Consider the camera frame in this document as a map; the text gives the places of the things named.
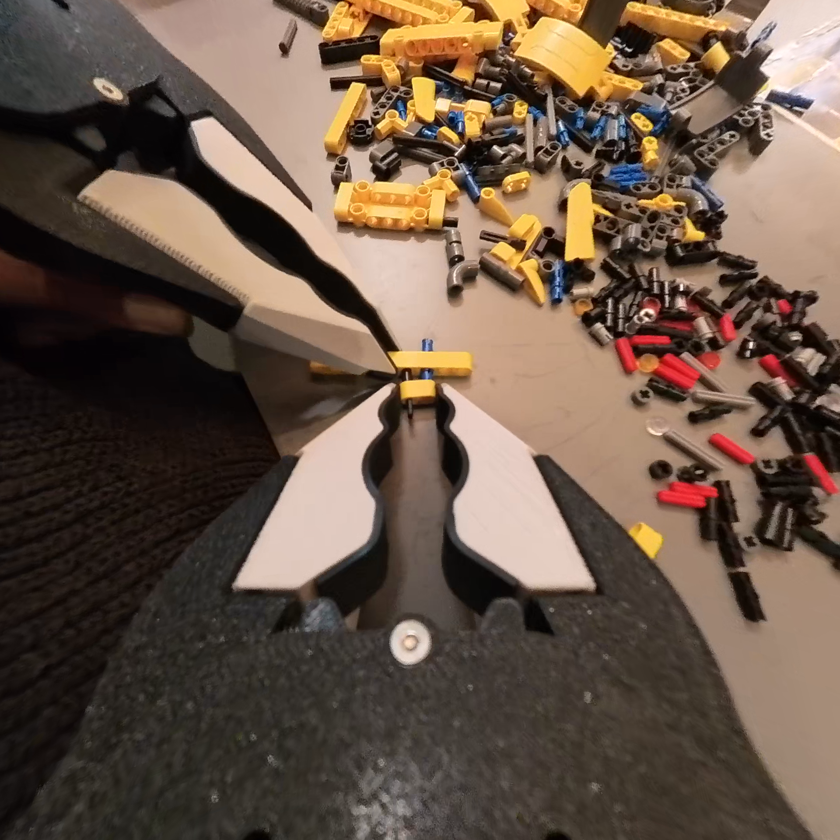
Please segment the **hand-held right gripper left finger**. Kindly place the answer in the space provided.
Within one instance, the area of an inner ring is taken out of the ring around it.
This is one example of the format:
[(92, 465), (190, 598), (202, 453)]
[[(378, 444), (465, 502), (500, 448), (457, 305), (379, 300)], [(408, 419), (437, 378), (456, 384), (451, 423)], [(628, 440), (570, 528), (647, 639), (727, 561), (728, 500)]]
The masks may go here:
[(383, 385), (299, 450), (235, 592), (322, 597), (352, 614), (380, 589), (387, 570), (380, 485), (400, 419), (398, 387)]

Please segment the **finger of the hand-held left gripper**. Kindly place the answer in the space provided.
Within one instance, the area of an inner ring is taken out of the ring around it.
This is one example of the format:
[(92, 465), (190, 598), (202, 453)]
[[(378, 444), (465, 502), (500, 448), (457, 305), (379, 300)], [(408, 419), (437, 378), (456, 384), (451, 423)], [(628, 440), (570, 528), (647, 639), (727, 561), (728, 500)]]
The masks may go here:
[(305, 280), (257, 256), (181, 183), (110, 170), (78, 198), (236, 298), (243, 310), (234, 333), (241, 340), (345, 373), (396, 373), (389, 353), (362, 321), (333, 308)]
[(305, 280), (321, 299), (362, 321), (382, 348), (399, 344), (382, 315), (359, 288), (337, 241), (305, 196), (273, 171), (213, 117), (186, 131), (182, 183), (201, 197), (237, 238), (273, 267)]

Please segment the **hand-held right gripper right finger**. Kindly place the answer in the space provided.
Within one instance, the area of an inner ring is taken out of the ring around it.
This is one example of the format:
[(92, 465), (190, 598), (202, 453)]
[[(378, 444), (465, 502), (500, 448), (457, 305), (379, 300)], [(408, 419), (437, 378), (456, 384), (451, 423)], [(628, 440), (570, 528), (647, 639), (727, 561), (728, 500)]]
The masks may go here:
[(480, 615), (501, 598), (596, 593), (545, 475), (552, 460), (452, 385), (437, 388), (435, 411), (452, 492), (442, 561), (449, 589)]

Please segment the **long yellow toy beam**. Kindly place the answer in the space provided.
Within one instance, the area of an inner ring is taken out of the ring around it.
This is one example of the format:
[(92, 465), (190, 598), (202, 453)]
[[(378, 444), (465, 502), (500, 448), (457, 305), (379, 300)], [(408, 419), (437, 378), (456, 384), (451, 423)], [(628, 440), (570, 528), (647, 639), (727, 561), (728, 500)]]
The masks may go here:
[(326, 364), (311, 361), (309, 373), (315, 376), (370, 376), (387, 378), (398, 375), (402, 371), (410, 371), (412, 376), (419, 377), (421, 371), (431, 371), (440, 377), (467, 377), (473, 371), (473, 356), (466, 351), (394, 351), (389, 353), (394, 365), (394, 372), (364, 371), (352, 373)]

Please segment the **person's left hand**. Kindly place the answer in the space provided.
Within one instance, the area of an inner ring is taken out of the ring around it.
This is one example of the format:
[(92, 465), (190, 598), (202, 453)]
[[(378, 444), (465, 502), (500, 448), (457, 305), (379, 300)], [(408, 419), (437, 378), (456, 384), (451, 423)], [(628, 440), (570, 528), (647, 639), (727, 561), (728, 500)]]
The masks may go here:
[(193, 318), (183, 309), (92, 276), (39, 266), (1, 252), (2, 337), (29, 348), (125, 331), (184, 339)]

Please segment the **small yellow slope piece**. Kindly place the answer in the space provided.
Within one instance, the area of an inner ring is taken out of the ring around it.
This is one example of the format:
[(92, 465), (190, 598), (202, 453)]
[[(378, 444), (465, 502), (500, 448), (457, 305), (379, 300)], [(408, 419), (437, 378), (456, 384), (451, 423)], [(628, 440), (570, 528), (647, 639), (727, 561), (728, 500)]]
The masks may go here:
[(665, 542), (665, 538), (660, 532), (642, 521), (631, 526), (627, 535), (650, 560), (655, 560), (658, 557)]

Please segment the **pile of yellow grey bricks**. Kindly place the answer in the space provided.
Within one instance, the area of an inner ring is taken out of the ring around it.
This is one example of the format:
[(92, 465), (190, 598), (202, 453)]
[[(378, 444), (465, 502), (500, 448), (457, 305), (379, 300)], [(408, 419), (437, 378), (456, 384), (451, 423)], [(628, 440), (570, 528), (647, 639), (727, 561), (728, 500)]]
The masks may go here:
[(581, 298), (606, 258), (718, 263), (728, 215), (709, 186), (733, 147), (760, 156), (774, 105), (769, 24), (727, 2), (276, 2), (320, 27), (343, 98), (331, 181), (443, 190), (447, 268), (539, 305)]

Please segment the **person's dark knit sweater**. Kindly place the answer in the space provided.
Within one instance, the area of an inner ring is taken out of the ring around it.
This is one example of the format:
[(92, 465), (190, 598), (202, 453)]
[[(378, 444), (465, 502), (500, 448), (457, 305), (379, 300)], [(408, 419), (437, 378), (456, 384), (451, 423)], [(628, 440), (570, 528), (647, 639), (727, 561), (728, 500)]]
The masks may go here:
[(1, 827), (63, 760), (134, 614), (279, 456), (184, 339), (2, 346)]

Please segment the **pile of black red pins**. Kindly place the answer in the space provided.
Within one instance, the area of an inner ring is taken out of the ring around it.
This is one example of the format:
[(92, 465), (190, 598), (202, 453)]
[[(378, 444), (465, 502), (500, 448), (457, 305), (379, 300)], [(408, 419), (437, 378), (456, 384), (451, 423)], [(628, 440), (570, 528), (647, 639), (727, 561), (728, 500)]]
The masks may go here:
[(697, 516), (742, 617), (763, 623), (749, 568), (756, 550), (810, 546), (838, 571), (826, 504), (838, 501), (838, 337), (813, 309), (822, 293), (788, 288), (754, 260), (724, 252), (718, 287), (605, 258), (602, 288), (573, 291), (589, 338), (640, 375), (629, 399), (683, 413), (647, 432), (687, 458), (647, 471), (657, 504)]

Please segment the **yellow frame block with holes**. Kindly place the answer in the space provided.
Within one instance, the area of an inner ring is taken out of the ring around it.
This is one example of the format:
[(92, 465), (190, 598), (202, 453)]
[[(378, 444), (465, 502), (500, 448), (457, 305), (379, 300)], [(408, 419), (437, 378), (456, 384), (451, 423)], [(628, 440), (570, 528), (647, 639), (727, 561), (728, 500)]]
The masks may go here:
[(337, 191), (333, 216), (340, 224), (395, 233), (440, 230), (445, 225), (445, 192), (397, 182), (345, 182)]

